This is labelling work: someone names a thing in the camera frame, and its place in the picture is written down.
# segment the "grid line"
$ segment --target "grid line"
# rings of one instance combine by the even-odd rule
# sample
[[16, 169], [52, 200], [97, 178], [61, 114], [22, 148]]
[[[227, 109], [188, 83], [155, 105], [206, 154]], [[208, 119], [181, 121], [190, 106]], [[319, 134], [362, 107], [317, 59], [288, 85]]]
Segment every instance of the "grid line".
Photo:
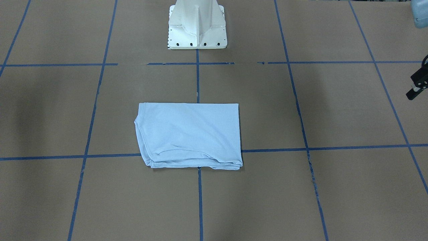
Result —
[[[196, 49], [196, 103], [199, 104], [199, 49]], [[199, 241], [204, 240], [204, 226], [202, 213], [202, 174], [201, 168], [198, 167], [198, 193], [199, 193]]]
[[219, 64], [235, 64], [234, 62], [177, 62], [177, 63], [148, 63], [146, 65], [219, 65]]
[[319, 210], [319, 213], [320, 213], [321, 224], [322, 224], [322, 227], [323, 227], [325, 240], [328, 241], [327, 227], [326, 227], [326, 224], [325, 224], [324, 213], [323, 213], [323, 210], [322, 210], [322, 207], [321, 207], [321, 202], [320, 202], [320, 199], [319, 199], [318, 186], [317, 186], [316, 181], [315, 181], [314, 169], [312, 168], [312, 162], [311, 162], [311, 158], [310, 158], [310, 151], [309, 151], [309, 147], [308, 147], [308, 141], [306, 139], [306, 134], [305, 134], [305, 126], [303, 124], [303, 118], [302, 118], [302, 114], [300, 112], [299, 99], [297, 97], [296, 87], [294, 85], [293, 72], [291, 71], [291, 64], [290, 64], [290, 60], [289, 60], [289, 57], [288, 57], [287, 45], [285, 43], [284, 32], [283, 32], [282, 25], [281, 25], [281, 19], [279, 17], [278, 4], [277, 4], [276, 0], [273, 0], [273, 1], [275, 3], [276, 17], [278, 18], [278, 25], [279, 25], [279, 30], [281, 32], [282, 44], [284, 45], [284, 53], [285, 53], [285, 58], [287, 60], [288, 72], [290, 74], [291, 86], [293, 87], [293, 94], [294, 94], [294, 98], [296, 100], [296, 109], [297, 109], [297, 113], [299, 114], [300, 124], [301, 124], [301, 127], [302, 127], [302, 135], [303, 135], [303, 140], [305, 142], [305, 149], [306, 149], [306, 153], [307, 153], [307, 157], [308, 157], [309, 169], [311, 171], [312, 183], [314, 185], [315, 196], [316, 196], [316, 199], [317, 199], [318, 210]]
[[108, 47], [110, 45], [111, 32], [113, 30], [114, 17], [115, 17], [115, 14], [116, 14], [116, 7], [117, 7], [117, 0], [114, 1], [113, 14], [112, 14], [111, 23], [110, 23], [110, 29], [109, 29], [109, 33], [108, 33], [108, 37], [107, 37], [106, 48], [105, 48], [105, 51], [104, 51], [103, 64], [102, 64], [102, 67], [101, 67], [100, 78], [99, 78], [99, 81], [98, 81], [97, 93], [95, 95], [95, 101], [94, 101], [94, 108], [92, 110], [91, 123], [89, 125], [88, 140], [87, 140], [87, 143], [86, 143], [85, 154], [84, 154], [85, 157], [83, 158], [83, 161], [82, 161], [82, 168], [81, 168], [81, 171], [80, 171], [79, 184], [77, 186], [77, 192], [76, 192], [76, 200], [74, 201], [73, 215], [71, 217], [70, 230], [68, 232], [68, 239], [67, 239], [68, 241], [71, 241], [71, 236], [73, 234], [74, 221], [76, 219], [77, 206], [79, 204], [80, 190], [82, 188], [83, 175], [84, 175], [84, 171], [85, 171], [86, 160], [87, 160], [87, 155], [88, 155], [88, 150], [89, 150], [89, 144], [91, 142], [92, 128], [93, 128], [93, 125], [94, 125], [95, 113], [96, 113], [96, 109], [97, 109], [97, 100], [98, 100], [98, 95], [100, 94], [100, 87], [101, 87], [101, 83], [102, 83], [102, 79], [103, 79], [103, 75], [104, 75], [104, 69], [105, 69], [105, 65], [106, 65]]
[[6, 58], [4, 59], [3, 65], [0, 69], [0, 77], [3, 74], [3, 70], [7, 64], [7, 60], [9, 59], [10, 53], [12, 52], [13, 45], [15, 44], [16, 38], [18, 38], [19, 31], [21, 30], [22, 24], [24, 23], [25, 17], [28, 12], [28, 8], [30, 7], [31, 0], [28, 0], [27, 6], [25, 7], [24, 15], [22, 15], [21, 22], [19, 23], [18, 29], [16, 30], [15, 36], [13, 37], [12, 43], [10, 44], [9, 50], [7, 51]]
[[[410, 144], [410, 146], [411, 147], [428, 147], [428, 143]], [[308, 149], [309, 149], [309, 151], [327, 151], [327, 150], [387, 149], [387, 148], [407, 148], [407, 147], [408, 147], [408, 145], [371, 145], [371, 146], [309, 147]], [[243, 150], [241, 150], [241, 153], [289, 152], [289, 151], [306, 151], [306, 148], [243, 149]], [[141, 153], [33, 156], [33, 157], [0, 157], [0, 161], [100, 158], [100, 157], [139, 157], [139, 156], [141, 156]]]
[[[57, 67], [57, 66], [102, 66], [103, 63], [31, 63], [7, 64], [5, 67]], [[106, 66], [117, 66], [118, 63], [105, 63]]]
[[355, 20], [357, 21], [358, 27], [360, 28], [361, 35], [363, 36], [364, 42], [366, 43], [367, 49], [369, 50], [370, 56], [372, 57], [373, 64], [376, 67], [377, 74], [379, 75], [379, 79], [380, 79], [380, 81], [382, 83], [382, 87], [385, 90], [385, 94], [386, 94], [386, 96], [388, 98], [389, 104], [391, 105], [392, 111], [394, 112], [395, 118], [396, 118], [397, 123], [398, 123], [398, 125], [400, 127], [400, 130], [401, 130], [401, 133], [403, 134], [403, 138], [404, 138], [404, 140], [406, 142], [407, 148], [409, 149], [410, 155], [412, 156], [413, 162], [415, 163], [416, 169], [417, 169], [417, 171], [419, 173], [419, 177], [421, 178], [421, 181], [422, 181], [422, 184], [424, 185], [425, 191], [428, 194], [427, 183], [426, 183], [426, 181], [424, 179], [424, 176], [423, 176], [423, 174], [421, 172], [421, 169], [419, 168], [419, 164], [418, 164], [418, 162], [417, 162], [417, 160], [415, 158], [415, 155], [413, 153], [413, 150], [412, 150], [412, 147], [411, 147], [411, 145], [409, 143], [409, 140], [407, 139], [406, 133], [404, 132], [403, 126], [402, 126], [401, 121], [400, 121], [400, 118], [398, 117], [397, 111], [395, 110], [394, 104], [392, 103], [391, 97], [389, 96], [389, 93], [388, 93], [388, 90], [386, 88], [385, 82], [383, 81], [382, 75], [380, 74], [379, 68], [378, 68], [377, 63], [375, 61], [375, 57], [373, 56], [372, 50], [370, 49], [369, 43], [368, 43], [368, 41], [366, 39], [366, 36], [365, 36], [365, 34], [363, 32], [363, 29], [362, 29], [361, 25], [360, 25], [360, 21], [358, 21], [358, 17], [357, 17], [357, 15], [355, 13], [355, 10], [354, 10], [354, 8], [353, 8], [353, 6], [351, 4], [351, 1], [349, 1], [349, 6], [351, 7], [351, 10], [352, 10], [352, 13], [353, 13], [353, 15], [355, 17]]
[[421, 61], [276, 61], [268, 64], [314, 64], [314, 63], [421, 63]]

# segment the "folded t-shirt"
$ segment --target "folded t-shirt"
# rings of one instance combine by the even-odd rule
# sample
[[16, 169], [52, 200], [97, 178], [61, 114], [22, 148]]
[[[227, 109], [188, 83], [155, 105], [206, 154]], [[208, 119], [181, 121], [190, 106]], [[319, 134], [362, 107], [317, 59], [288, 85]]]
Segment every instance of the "folded t-shirt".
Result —
[[146, 165], [238, 170], [238, 104], [140, 103], [137, 141]]

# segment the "floor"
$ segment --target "floor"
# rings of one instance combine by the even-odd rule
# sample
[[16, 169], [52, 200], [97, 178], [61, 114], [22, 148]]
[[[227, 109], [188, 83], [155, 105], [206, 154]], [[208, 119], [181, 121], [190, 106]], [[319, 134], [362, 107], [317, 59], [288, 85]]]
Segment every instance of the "floor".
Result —
[[[409, 2], [219, 0], [200, 51], [174, 3], [0, 1], [1, 240], [428, 240]], [[145, 166], [140, 102], [239, 103], [244, 166]]]

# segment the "blue tape line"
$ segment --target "blue tape line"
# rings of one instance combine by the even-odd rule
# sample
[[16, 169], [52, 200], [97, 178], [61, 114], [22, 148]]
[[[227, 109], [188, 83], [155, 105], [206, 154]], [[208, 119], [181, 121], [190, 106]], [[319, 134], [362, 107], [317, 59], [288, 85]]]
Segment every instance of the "blue tape line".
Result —
[[196, 103], [200, 103], [199, 102], [199, 96], [200, 96], [200, 92], [199, 92], [199, 49], [196, 50]]
[[373, 145], [373, 146], [342, 146], [342, 147], [313, 147], [310, 151], [324, 150], [354, 150], [354, 149], [378, 149], [378, 148], [406, 148], [407, 145]]
[[372, 61], [291, 61], [290, 64], [306, 63], [373, 63]]
[[313, 64], [313, 63], [421, 63], [421, 61], [283, 61], [268, 64]]
[[[91, 124], [89, 125], [88, 140], [87, 140], [86, 148], [85, 148], [85, 156], [88, 154], [89, 143], [91, 141], [92, 127], [94, 125], [95, 112], [96, 112], [96, 109], [97, 109], [97, 100], [98, 100], [98, 95], [100, 94], [100, 87], [101, 87], [101, 83], [102, 83], [102, 79], [103, 79], [103, 74], [104, 74], [104, 68], [105, 68], [105, 64], [106, 64], [106, 60], [107, 60], [108, 47], [109, 47], [109, 44], [110, 44], [111, 32], [113, 30], [113, 23], [114, 23], [114, 16], [116, 14], [116, 7], [117, 7], [117, 0], [114, 1], [113, 15], [112, 15], [112, 18], [111, 18], [110, 29], [109, 29], [109, 33], [108, 33], [108, 37], [107, 37], [107, 44], [106, 44], [106, 48], [105, 48], [105, 51], [104, 51], [104, 58], [103, 58], [103, 64], [102, 64], [102, 67], [101, 67], [100, 79], [98, 81], [97, 94], [95, 95], [94, 108], [93, 108], [92, 117], [91, 117]], [[82, 162], [82, 169], [81, 169], [81, 172], [80, 172], [79, 185], [77, 187], [76, 200], [74, 202], [73, 215], [71, 217], [70, 230], [68, 232], [68, 241], [71, 241], [71, 236], [73, 234], [74, 220], [76, 219], [77, 205], [79, 204], [79, 196], [80, 196], [80, 190], [81, 190], [81, 187], [82, 187], [83, 173], [84, 173], [84, 170], [85, 170], [86, 159], [87, 158], [85, 157], [83, 159], [83, 162]]]
[[140, 157], [140, 156], [141, 156], [141, 153], [86, 155], [87, 158], [100, 158], [100, 157]]
[[422, 63], [422, 61], [375, 61], [375, 63]]
[[71, 235], [73, 234], [74, 221], [76, 220], [77, 205], [79, 204], [80, 190], [82, 189], [83, 173], [85, 171], [86, 158], [83, 158], [82, 169], [80, 170], [79, 184], [77, 186], [76, 199], [74, 200], [73, 214], [71, 216], [70, 229], [68, 231], [67, 241], [71, 241]]
[[202, 221], [202, 177], [201, 168], [198, 167], [198, 190], [199, 190], [199, 240], [204, 240], [204, 226]]
[[[410, 144], [411, 147], [428, 147], [425, 144]], [[340, 147], [309, 147], [310, 151], [326, 150], [353, 150], [353, 149], [379, 149], [379, 148], [407, 148], [408, 145], [371, 145], [371, 146], [340, 146]], [[306, 148], [277, 148], [277, 149], [246, 149], [242, 153], [254, 152], [287, 152], [287, 151], [306, 151]], [[44, 160], [44, 159], [72, 159], [72, 158], [99, 158], [99, 157], [139, 157], [141, 153], [125, 154], [88, 154], [88, 155], [69, 155], [69, 156], [38, 156], [38, 157], [0, 157], [0, 161], [13, 160]]]
[[401, 133], [403, 134], [404, 140], [406, 141], [406, 144], [407, 144], [407, 147], [408, 147], [408, 149], [409, 149], [409, 152], [410, 152], [410, 154], [411, 154], [411, 156], [412, 156], [413, 162], [415, 163], [416, 169], [417, 169], [417, 171], [418, 171], [418, 173], [419, 173], [419, 177], [421, 178], [422, 183], [423, 183], [424, 188], [425, 188], [425, 191], [426, 191], [426, 193], [428, 194], [428, 186], [427, 186], [427, 183], [426, 183], [425, 178], [424, 178], [424, 176], [423, 176], [423, 174], [422, 174], [422, 172], [421, 172], [421, 170], [420, 170], [420, 168], [419, 168], [419, 164], [418, 164], [418, 162], [416, 161], [416, 158], [415, 158], [415, 156], [414, 156], [414, 154], [413, 154], [412, 147], [411, 147], [411, 145], [410, 145], [410, 143], [409, 143], [409, 141], [408, 141], [408, 139], [407, 139], [406, 133], [404, 132], [403, 126], [402, 126], [402, 124], [401, 124], [401, 121], [400, 121], [400, 119], [398, 118], [397, 111], [395, 110], [395, 107], [394, 107], [394, 105], [393, 105], [393, 103], [392, 103], [391, 97], [389, 96], [388, 90], [386, 89], [385, 82], [383, 81], [382, 75], [380, 74], [380, 71], [379, 71], [379, 68], [378, 68], [378, 66], [377, 66], [377, 64], [376, 64], [376, 61], [375, 61], [375, 58], [374, 58], [374, 56], [373, 56], [372, 50], [370, 49], [369, 43], [367, 42], [366, 36], [365, 36], [365, 34], [364, 34], [364, 32], [363, 32], [363, 29], [362, 29], [362, 27], [361, 27], [361, 25], [360, 25], [360, 21], [358, 21], [358, 17], [357, 17], [357, 15], [356, 15], [356, 13], [355, 13], [354, 8], [352, 7], [351, 1], [349, 1], [349, 6], [351, 7], [351, 10], [352, 10], [352, 13], [354, 14], [355, 20], [357, 21], [358, 27], [360, 28], [361, 35], [363, 36], [364, 42], [366, 43], [366, 45], [367, 45], [367, 49], [369, 50], [370, 56], [372, 57], [372, 60], [373, 60], [374, 66], [376, 67], [377, 74], [379, 75], [379, 79], [380, 79], [380, 81], [381, 81], [381, 83], [382, 83], [383, 89], [385, 90], [385, 94], [386, 94], [386, 96], [387, 96], [387, 98], [388, 98], [389, 104], [391, 105], [392, 111], [394, 112], [395, 118], [396, 118], [396, 120], [397, 120], [397, 122], [398, 122], [398, 126], [400, 126]]
[[148, 63], [146, 65], [195, 65], [196, 63]]
[[46, 159], [72, 159], [84, 158], [84, 155], [70, 156], [41, 156], [41, 157], [0, 157], [0, 161], [16, 161], [16, 160], [46, 160]]
[[[56, 66], [102, 66], [102, 63], [39, 63], [39, 64], [7, 64], [6, 67], [56, 67]], [[106, 63], [116, 66], [118, 63]]]
[[21, 30], [22, 24], [24, 23], [25, 16], [27, 15], [28, 8], [30, 6], [31, 0], [28, 0], [27, 6], [25, 7], [24, 15], [22, 16], [21, 22], [19, 23], [18, 29], [16, 30], [15, 36], [13, 37], [12, 43], [7, 51], [6, 58], [4, 59], [3, 65], [0, 69], [0, 76], [3, 74], [3, 70], [6, 66], [7, 60], [9, 59], [10, 53], [12, 52], [13, 45], [15, 44], [16, 38], [18, 37], [19, 31]]
[[280, 152], [280, 151], [306, 151], [306, 148], [250, 149], [250, 150], [241, 150], [241, 153], [252, 153], [252, 152]]
[[235, 64], [234, 62], [196, 62], [196, 63], [148, 63], [146, 65], [218, 65], [218, 64]]
[[428, 147], [428, 144], [410, 144], [411, 147]]
[[288, 52], [287, 52], [287, 45], [285, 44], [284, 33], [282, 31], [281, 19], [279, 17], [279, 12], [278, 12], [278, 4], [276, 3], [276, 0], [274, 0], [274, 3], [275, 3], [276, 16], [278, 18], [279, 30], [281, 31], [282, 44], [284, 45], [284, 53], [285, 53], [285, 58], [287, 60], [288, 72], [290, 74], [291, 85], [293, 87], [293, 94], [294, 94], [294, 98], [296, 99], [296, 108], [297, 108], [297, 112], [299, 114], [300, 124], [301, 124], [301, 127], [302, 127], [303, 140], [305, 141], [305, 149], [306, 149], [306, 153], [307, 153], [307, 156], [308, 156], [309, 169], [311, 171], [312, 182], [313, 182], [313, 185], [314, 185], [315, 196], [316, 196], [317, 204], [318, 204], [318, 210], [320, 212], [321, 223], [322, 223], [323, 230], [324, 230], [325, 240], [328, 241], [328, 234], [327, 234], [327, 228], [326, 228], [325, 220], [324, 220], [324, 213], [323, 213], [323, 210], [322, 210], [322, 207], [321, 207], [321, 203], [320, 203], [320, 200], [319, 200], [318, 186], [317, 186], [317, 184], [315, 182], [314, 170], [312, 168], [312, 163], [311, 163], [311, 160], [310, 160], [308, 141], [306, 139], [305, 127], [303, 125], [303, 118], [302, 118], [302, 114], [300, 112], [299, 100], [298, 100], [298, 97], [297, 97], [296, 87], [294, 85], [293, 73], [291, 72], [291, 65], [290, 65], [290, 60], [288, 58]]
[[201, 65], [235, 64], [234, 62], [198, 62]]

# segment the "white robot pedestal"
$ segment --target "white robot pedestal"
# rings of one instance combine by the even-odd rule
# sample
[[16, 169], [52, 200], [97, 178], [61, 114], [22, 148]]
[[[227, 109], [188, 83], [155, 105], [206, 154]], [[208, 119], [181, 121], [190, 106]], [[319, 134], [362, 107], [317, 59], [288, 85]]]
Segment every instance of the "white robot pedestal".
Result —
[[224, 8], [217, 0], [177, 0], [169, 8], [168, 48], [226, 48]]

